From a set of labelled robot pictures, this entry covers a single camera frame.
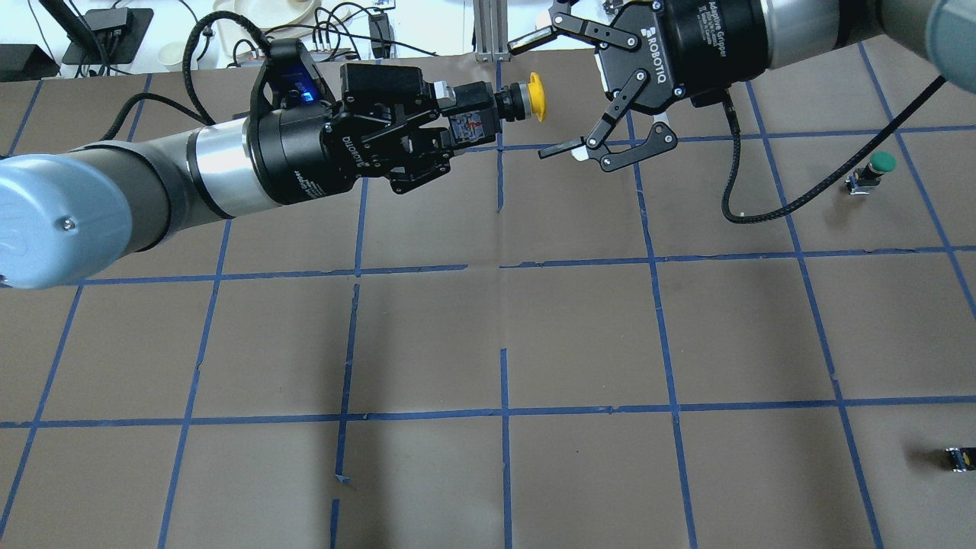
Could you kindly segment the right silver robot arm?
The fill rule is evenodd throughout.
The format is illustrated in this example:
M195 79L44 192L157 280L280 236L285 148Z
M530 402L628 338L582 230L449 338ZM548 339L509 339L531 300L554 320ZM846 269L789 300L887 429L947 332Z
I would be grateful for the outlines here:
M583 20L571 7L552 3L546 27L510 41L509 52L558 36L592 44L610 105L588 135L542 150L541 159L571 152L607 172L651 159L676 147L665 123L655 123L641 145L607 146L628 112L654 116L687 99L717 104L735 82L881 34L974 91L972 1L634 1L610 22Z

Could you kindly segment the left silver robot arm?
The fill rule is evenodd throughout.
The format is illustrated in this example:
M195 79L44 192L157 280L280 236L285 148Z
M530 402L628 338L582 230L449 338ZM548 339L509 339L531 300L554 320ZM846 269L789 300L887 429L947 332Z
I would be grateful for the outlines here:
M314 66L268 60L244 117L141 143L101 140L2 160L2 282L69 284L189 228L387 178L402 194L460 149L454 94L412 66L341 69L334 98Z

